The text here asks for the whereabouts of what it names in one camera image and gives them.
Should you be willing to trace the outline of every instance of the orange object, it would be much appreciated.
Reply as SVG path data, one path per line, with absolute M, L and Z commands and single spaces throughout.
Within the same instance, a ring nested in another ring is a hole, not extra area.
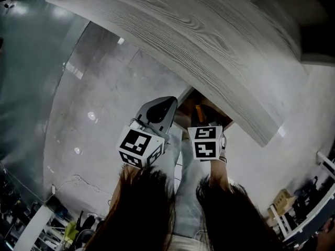
M 198 113 L 199 122 L 200 122 L 200 123 L 205 122 L 205 121 L 206 121 L 206 117 L 205 117 L 205 115 L 204 115 L 204 113 L 203 113 L 203 110 L 201 109 L 201 104 L 196 105 L 195 108 L 196 108 L 197 113 Z

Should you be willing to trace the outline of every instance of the wall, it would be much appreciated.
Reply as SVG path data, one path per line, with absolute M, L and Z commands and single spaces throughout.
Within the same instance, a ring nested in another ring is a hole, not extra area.
M 318 0 L 276 0 L 301 27 L 323 24 L 329 17 Z
M 88 20 L 45 0 L 0 8 L 0 159 L 30 204 L 43 195 L 43 150 L 55 91 Z

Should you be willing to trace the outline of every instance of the long dark hair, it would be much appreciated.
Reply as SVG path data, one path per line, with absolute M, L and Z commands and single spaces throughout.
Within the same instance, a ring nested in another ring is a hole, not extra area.
M 85 247 L 96 250 L 167 250 L 174 225 L 174 192 L 153 167 L 120 175 L 120 192 L 104 224 Z
M 242 186 L 223 189 L 220 180 L 206 178 L 198 185 L 197 199 L 209 250 L 284 250 Z

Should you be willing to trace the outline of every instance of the floor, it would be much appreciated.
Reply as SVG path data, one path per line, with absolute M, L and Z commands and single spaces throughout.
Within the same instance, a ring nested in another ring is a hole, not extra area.
M 228 176 L 264 215 L 281 189 L 293 194 L 320 171 L 316 153 L 328 155 L 335 138 L 335 67 L 304 68 L 307 85 L 267 146 L 261 148 L 236 123 L 225 131 Z
M 0 6 L 0 160 L 23 201 L 43 195 L 43 150 L 53 98 L 84 19 L 45 0 Z
M 90 23 L 72 53 L 57 89 L 44 149 L 44 186 L 60 187 L 65 206 L 79 213 L 108 213 L 122 166 L 118 137 L 139 108 L 163 96 L 183 97 L 191 87 L 151 56 Z

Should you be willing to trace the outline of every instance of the person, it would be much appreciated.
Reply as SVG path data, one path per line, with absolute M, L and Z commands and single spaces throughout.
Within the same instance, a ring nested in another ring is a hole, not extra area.
M 188 139 L 170 139 L 153 166 L 123 167 L 110 212 L 86 251 L 284 250 L 245 189 L 229 183 L 225 150 L 219 160 L 201 162 L 193 159 Z M 175 194 L 180 152 L 182 179 Z
M 335 250 L 335 227 L 333 218 L 330 218 L 323 225 L 322 232 L 318 234 L 317 239 L 316 251 Z

